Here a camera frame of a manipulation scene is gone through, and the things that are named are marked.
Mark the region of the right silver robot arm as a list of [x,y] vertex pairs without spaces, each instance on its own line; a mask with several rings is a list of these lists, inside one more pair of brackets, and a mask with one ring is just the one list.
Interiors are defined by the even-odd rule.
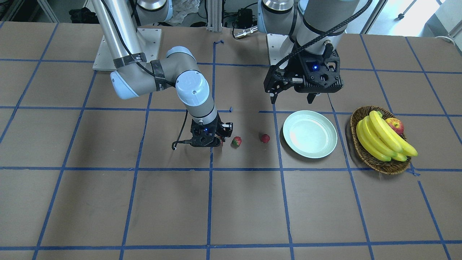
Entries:
[[113,59],[110,78],[118,97],[131,99],[174,87],[191,115],[192,137],[174,141],[173,150],[178,144],[218,147],[232,135],[233,124],[222,122],[208,81],[188,48],[175,46],[164,59],[149,61],[147,42],[132,22],[127,2],[94,0],[92,4]]

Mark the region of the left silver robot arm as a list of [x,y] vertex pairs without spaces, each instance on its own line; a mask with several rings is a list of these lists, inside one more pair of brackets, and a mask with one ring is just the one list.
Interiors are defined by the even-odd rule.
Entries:
[[358,0],[259,0],[257,27],[266,34],[286,35],[282,57],[270,66],[264,91],[272,104],[293,88],[312,103],[317,94],[343,87],[337,45],[348,24],[370,5],[357,10]]

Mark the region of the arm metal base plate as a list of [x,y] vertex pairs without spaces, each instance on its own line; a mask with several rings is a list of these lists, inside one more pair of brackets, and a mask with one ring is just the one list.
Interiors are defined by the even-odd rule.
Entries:
[[[157,59],[162,37],[161,29],[144,29],[137,30],[138,43],[140,49],[137,51],[130,50],[131,53],[144,53],[146,61],[149,63]],[[117,33],[113,31],[109,37],[104,34],[97,51],[93,70],[95,71],[115,71],[114,59],[127,56],[128,53],[119,40],[116,40]]]
[[267,34],[267,45],[270,65],[276,65],[284,57],[292,53],[296,35]]

